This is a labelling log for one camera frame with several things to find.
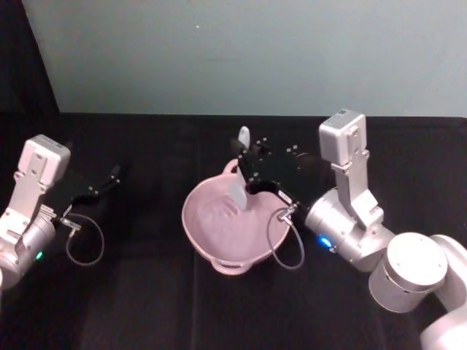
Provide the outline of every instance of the white wall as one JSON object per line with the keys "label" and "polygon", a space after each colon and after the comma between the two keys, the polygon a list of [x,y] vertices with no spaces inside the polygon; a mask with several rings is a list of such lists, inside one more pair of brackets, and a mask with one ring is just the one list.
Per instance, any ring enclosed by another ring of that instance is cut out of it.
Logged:
{"label": "white wall", "polygon": [[23,0],[62,112],[463,116],[465,0]]}

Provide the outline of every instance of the cable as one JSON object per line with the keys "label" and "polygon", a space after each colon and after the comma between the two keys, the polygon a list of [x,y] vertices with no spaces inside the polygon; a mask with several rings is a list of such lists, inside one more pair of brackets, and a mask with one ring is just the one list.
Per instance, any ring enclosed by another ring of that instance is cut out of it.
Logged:
{"label": "cable", "polygon": [[93,224],[93,225],[97,228],[97,231],[99,232],[99,235],[101,236],[102,246],[101,246],[101,251],[99,252],[99,256],[98,256],[95,260],[93,260],[93,261],[91,261],[91,262],[81,262],[81,261],[76,260],[76,259],[72,256],[72,254],[70,253],[70,243],[72,242],[72,238],[73,238],[73,236],[74,236],[75,231],[72,231],[72,233],[69,235],[68,240],[66,241],[66,245],[65,245],[66,255],[68,256],[68,258],[69,258],[73,263],[75,263],[75,264],[78,265],[78,266],[84,267],[84,268],[89,268],[90,266],[94,266],[94,265],[97,264],[99,261],[101,261],[102,257],[104,256],[105,239],[104,239],[104,234],[102,233],[101,228],[99,227],[99,225],[97,225],[97,222],[95,222],[95,221],[92,220],[90,217],[87,217],[87,216],[85,216],[85,215],[82,215],[82,214],[75,214],[75,213],[68,213],[68,216],[80,217],[80,218],[82,218],[82,219],[86,219],[87,221],[89,221],[91,224]]}
{"label": "cable", "polygon": [[287,224],[290,226],[290,228],[292,228],[293,232],[295,233],[295,236],[297,238],[297,242],[298,242],[298,246],[300,248],[300,261],[298,262],[297,265],[294,265],[294,266],[290,266],[290,265],[287,265],[287,264],[284,264],[280,259],[279,257],[277,256],[275,250],[274,250],[274,247],[272,246],[272,242],[271,242],[271,237],[270,237],[270,232],[269,232],[269,227],[271,226],[271,221],[272,219],[274,218],[274,216],[276,215],[276,213],[280,212],[280,211],[284,211],[284,210],[287,210],[288,208],[279,208],[279,209],[276,209],[272,212],[271,216],[269,217],[269,220],[268,220],[268,224],[266,226],[266,237],[268,239],[268,245],[269,245],[269,248],[271,250],[271,253],[272,253],[272,256],[274,257],[274,259],[277,261],[277,263],[279,265],[281,265],[283,268],[287,269],[287,270],[297,270],[299,269],[305,262],[305,248],[304,248],[304,242],[301,240],[301,237],[300,235],[298,234],[298,231],[295,227],[294,224]]}

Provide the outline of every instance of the black cloth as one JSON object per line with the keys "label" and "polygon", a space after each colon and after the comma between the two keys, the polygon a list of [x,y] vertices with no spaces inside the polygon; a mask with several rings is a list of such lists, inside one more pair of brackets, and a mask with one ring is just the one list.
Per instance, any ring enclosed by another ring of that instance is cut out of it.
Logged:
{"label": "black cloth", "polygon": [[[70,169],[84,177],[106,176],[122,159],[129,167],[121,187],[86,211],[106,236],[104,260],[78,268],[63,247],[45,252],[4,295],[0,349],[420,349],[420,332],[442,315],[439,302],[430,297],[404,315],[383,311],[368,292],[368,275],[319,249],[302,227],[306,263],[296,272],[267,259],[243,276],[223,276],[185,237],[180,215],[186,195],[222,171],[232,158],[229,139],[242,125],[253,140],[296,141],[318,152],[324,119],[2,119],[3,206],[23,142],[36,133],[74,140]],[[386,226],[396,233],[443,233],[467,246],[467,120],[367,120],[369,185]],[[296,261],[291,235],[279,255]]]}
{"label": "black cloth", "polygon": [[20,0],[0,0],[0,112],[58,113],[39,48]]}

